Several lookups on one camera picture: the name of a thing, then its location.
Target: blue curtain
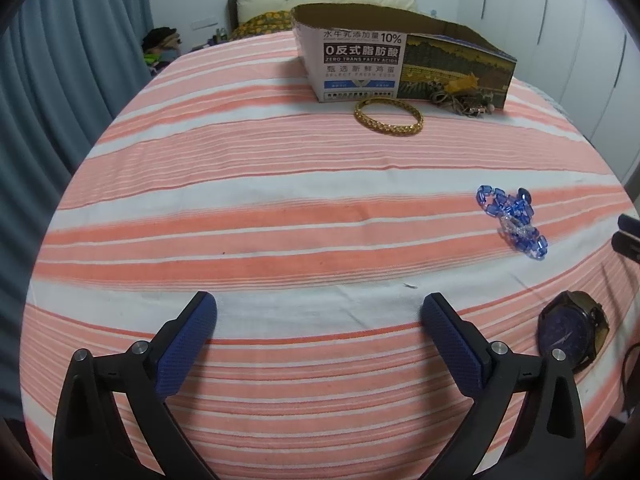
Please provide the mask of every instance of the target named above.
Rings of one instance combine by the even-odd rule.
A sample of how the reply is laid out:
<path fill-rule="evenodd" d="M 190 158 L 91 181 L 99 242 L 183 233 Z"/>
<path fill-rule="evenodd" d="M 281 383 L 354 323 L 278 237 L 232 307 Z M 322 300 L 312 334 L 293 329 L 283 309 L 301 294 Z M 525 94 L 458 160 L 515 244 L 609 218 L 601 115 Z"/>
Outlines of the blue curtain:
<path fill-rule="evenodd" d="M 148 0 L 25 0 L 0 38 L 0 416 L 22 418 L 26 291 L 60 197 L 150 80 Z"/>

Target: electrical outlet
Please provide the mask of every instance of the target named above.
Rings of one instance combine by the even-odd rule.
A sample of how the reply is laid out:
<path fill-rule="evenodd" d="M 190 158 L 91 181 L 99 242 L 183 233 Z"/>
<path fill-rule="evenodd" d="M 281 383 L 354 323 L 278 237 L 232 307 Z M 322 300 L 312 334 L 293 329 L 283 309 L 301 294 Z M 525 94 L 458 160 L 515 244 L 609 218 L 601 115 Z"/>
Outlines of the electrical outlet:
<path fill-rule="evenodd" d="M 203 20 L 197 22 L 191 22 L 191 30 L 200 30 L 201 28 L 213 27 L 218 24 L 218 19 L 214 16 L 209 16 Z"/>

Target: pink striped fabric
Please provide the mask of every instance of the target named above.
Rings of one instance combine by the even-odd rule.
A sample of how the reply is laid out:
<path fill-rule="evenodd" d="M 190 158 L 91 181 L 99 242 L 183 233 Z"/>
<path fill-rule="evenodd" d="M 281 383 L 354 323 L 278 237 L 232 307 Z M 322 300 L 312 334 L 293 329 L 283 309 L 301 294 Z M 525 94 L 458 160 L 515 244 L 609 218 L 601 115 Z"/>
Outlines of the pink striped fabric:
<path fill-rule="evenodd" d="M 424 130 L 382 136 L 353 119 L 353 103 L 319 104 L 297 56 L 284 32 L 181 57 L 73 178 L 33 271 L 20 349 L 49 477 L 73 351 L 151 338 L 199 289 L 216 297 L 218 326 L 169 404 L 223 479 L 420 476 L 470 405 L 417 322 L 436 290 L 487 339 L 528 353 L 544 305 L 587 291 L 612 328 L 577 377 L 588 439 L 613 409 L 640 328 L 640 268 L 609 241 L 617 216 L 635 212 L 580 133 L 514 80 L 500 113 L 470 120 L 416 102 Z M 475 202 L 481 184 L 532 192 L 545 260 L 505 244 Z M 157 469 L 126 398 L 116 402 Z"/>

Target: black cable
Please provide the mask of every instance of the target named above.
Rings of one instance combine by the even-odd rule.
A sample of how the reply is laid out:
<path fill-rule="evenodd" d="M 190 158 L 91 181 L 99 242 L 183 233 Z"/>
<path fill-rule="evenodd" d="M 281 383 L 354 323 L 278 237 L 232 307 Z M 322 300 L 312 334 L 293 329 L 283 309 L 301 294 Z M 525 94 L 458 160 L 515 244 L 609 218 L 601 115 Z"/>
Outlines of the black cable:
<path fill-rule="evenodd" d="M 633 352 L 636 348 L 640 348 L 640 342 L 634 343 L 631 345 L 625 353 L 624 358 L 622 359 L 622 373 L 620 376 L 620 382 L 622 382 L 622 398 L 623 398 L 623 409 L 626 411 L 627 416 L 631 416 L 631 412 L 629 406 L 627 405 L 628 391 L 626 386 L 626 362 L 629 361 L 629 357 L 631 356 L 631 352 Z"/>

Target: blue bead bracelet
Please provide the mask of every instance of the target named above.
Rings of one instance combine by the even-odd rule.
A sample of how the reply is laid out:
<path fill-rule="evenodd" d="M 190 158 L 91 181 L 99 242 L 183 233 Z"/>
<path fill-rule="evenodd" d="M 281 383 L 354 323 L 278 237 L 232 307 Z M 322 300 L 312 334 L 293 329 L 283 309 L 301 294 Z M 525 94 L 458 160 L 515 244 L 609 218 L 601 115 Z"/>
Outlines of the blue bead bracelet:
<path fill-rule="evenodd" d="M 521 187 L 518 196 L 507 195 L 499 187 L 480 186 L 476 200 L 484 212 L 500 220 L 504 234 L 514 247 L 533 258 L 542 259 L 548 250 L 546 238 L 533 225 L 531 193 Z"/>

